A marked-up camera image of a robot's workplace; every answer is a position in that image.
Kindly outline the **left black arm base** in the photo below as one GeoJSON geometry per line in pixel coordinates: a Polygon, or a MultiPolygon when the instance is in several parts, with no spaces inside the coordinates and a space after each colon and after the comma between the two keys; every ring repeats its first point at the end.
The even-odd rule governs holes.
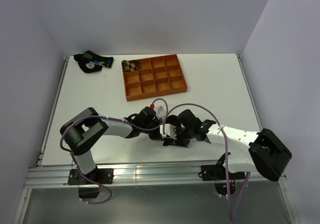
{"type": "Polygon", "coordinates": [[[68,178],[68,185],[85,185],[91,184],[88,179],[99,184],[112,184],[113,182],[113,168],[96,168],[88,173],[86,178],[83,178],[77,169],[71,169],[68,178]]]}

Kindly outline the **orange compartment tray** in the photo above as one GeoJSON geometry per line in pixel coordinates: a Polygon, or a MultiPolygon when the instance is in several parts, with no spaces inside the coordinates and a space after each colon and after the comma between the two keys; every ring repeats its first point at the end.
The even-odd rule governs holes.
{"type": "Polygon", "coordinates": [[[136,59],[138,70],[123,72],[127,101],[186,92],[188,89],[178,56],[165,55],[136,59]]]}

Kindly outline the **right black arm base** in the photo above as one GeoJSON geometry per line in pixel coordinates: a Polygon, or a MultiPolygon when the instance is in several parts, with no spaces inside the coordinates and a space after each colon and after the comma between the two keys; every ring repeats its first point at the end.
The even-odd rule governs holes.
{"type": "MultiPolygon", "coordinates": [[[[202,165],[201,171],[198,173],[203,181],[214,181],[214,180],[226,180],[226,169],[223,166],[212,164],[202,165]]],[[[229,180],[243,180],[245,179],[244,172],[228,173],[229,180]]]]}

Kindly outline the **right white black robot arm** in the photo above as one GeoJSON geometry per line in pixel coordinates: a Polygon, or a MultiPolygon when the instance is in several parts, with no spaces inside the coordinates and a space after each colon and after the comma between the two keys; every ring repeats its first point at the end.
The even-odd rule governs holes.
{"type": "Polygon", "coordinates": [[[270,181],[278,181],[292,153],[269,129],[245,131],[214,120],[201,121],[191,110],[170,115],[159,128],[164,145],[188,147],[190,141],[224,146],[225,153],[216,164],[203,167],[203,180],[244,179],[246,172],[258,172],[270,181]]]}

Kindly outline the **black white striped sock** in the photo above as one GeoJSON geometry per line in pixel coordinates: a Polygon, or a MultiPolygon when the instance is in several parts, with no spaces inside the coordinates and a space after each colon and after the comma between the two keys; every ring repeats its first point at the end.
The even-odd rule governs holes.
{"type": "Polygon", "coordinates": [[[176,115],[169,115],[166,118],[165,122],[166,124],[171,124],[172,126],[175,126],[175,127],[181,127],[181,123],[179,122],[178,117],[176,115]]]}

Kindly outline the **brown yellow argyle sock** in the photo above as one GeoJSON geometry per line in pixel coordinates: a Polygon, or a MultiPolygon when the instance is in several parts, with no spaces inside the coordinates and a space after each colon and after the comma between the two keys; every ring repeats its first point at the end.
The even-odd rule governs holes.
{"type": "Polygon", "coordinates": [[[138,70],[139,62],[137,60],[123,60],[121,62],[123,72],[133,72],[138,70]]]}

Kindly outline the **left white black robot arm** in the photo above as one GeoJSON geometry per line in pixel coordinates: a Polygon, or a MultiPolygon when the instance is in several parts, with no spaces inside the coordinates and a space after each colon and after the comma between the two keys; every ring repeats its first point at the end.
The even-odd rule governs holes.
{"type": "Polygon", "coordinates": [[[103,136],[134,138],[145,133],[152,140],[162,140],[160,124],[163,118],[151,107],[123,119],[99,115],[88,107],[60,128],[63,141],[69,146],[79,169],[80,179],[93,183],[98,179],[98,167],[93,160],[91,148],[103,136]]]}

